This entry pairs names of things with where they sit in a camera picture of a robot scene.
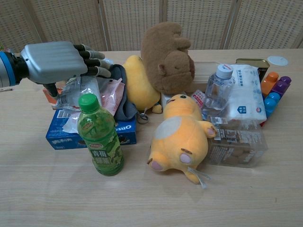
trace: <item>white tissue package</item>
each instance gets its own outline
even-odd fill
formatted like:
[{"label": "white tissue package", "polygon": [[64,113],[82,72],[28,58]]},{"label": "white tissue package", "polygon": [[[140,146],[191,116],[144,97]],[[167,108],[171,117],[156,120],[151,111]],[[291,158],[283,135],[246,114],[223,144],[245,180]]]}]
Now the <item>white tissue package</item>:
[{"label": "white tissue package", "polygon": [[232,65],[235,85],[228,100],[226,116],[230,119],[266,120],[258,68],[250,65]]}]

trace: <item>clear plastic container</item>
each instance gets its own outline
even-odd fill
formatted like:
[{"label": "clear plastic container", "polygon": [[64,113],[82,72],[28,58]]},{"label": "clear plastic container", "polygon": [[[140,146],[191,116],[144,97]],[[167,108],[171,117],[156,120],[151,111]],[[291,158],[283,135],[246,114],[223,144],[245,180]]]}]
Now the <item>clear plastic container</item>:
[{"label": "clear plastic container", "polygon": [[235,84],[233,68],[227,64],[218,65],[217,72],[209,77],[205,91],[205,107],[222,110],[225,108],[231,89]]},{"label": "clear plastic container", "polygon": [[268,150],[260,125],[255,120],[229,120],[208,116],[217,136],[208,139],[205,164],[254,167]]}]

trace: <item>yellow stuffed animal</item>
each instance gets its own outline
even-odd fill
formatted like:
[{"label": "yellow stuffed animal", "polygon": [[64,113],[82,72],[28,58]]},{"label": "yellow stuffed animal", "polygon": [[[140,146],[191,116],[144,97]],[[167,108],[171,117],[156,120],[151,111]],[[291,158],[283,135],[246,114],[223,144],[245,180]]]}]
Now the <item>yellow stuffed animal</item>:
[{"label": "yellow stuffed animal", "polygon": [[153,107],[154,113],[162,113],[161,105],[155,105],[160,100],[160,93],[156,91],[147,79],[142,59],[137,55],[128,57],[123,67],[126,71],[126,90],[130,102],[137,110],[143,111]]},{"label": "yellow stuffed animal", "polygon": [[202,184],[196,168],[206,157],[207,138],[215,136],[214,126],[201,120],[200,108],[190,97],[173,96],[154,134],[147,164],[156,171],[181,170],[190,181]]}]

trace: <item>green plastic bottle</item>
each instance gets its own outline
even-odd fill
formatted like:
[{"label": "green plastic bottle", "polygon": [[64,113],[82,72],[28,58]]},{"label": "green plastic bottle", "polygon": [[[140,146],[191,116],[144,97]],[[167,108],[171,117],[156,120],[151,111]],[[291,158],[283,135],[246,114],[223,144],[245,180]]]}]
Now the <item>green plastic bottle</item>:
[{"label": "green plastic bottle", "polygon": [[124,157],[115,128],[115,120],[100,107],[94,94],[84,94],[79,99],[81,114],[78,133],[84,139],[97,171],[112,176],[119,173]]}]

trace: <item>robotic hand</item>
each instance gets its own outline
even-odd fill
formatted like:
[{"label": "robotic hand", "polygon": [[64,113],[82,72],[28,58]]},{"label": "robotic hand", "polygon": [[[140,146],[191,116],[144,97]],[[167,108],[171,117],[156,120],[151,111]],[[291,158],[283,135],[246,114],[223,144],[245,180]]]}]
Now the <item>robotic hand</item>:
[{"label": "robotic hand", "polygon": [[79,76],[109,78],[110,64],[103,61],[104,54],[86,45],[73,45],[68,41],[28,44],[20,57],[0,52],[0,88],[10,87],[28,78],[43,84],[52,97],[57,97],[56,82]]}]

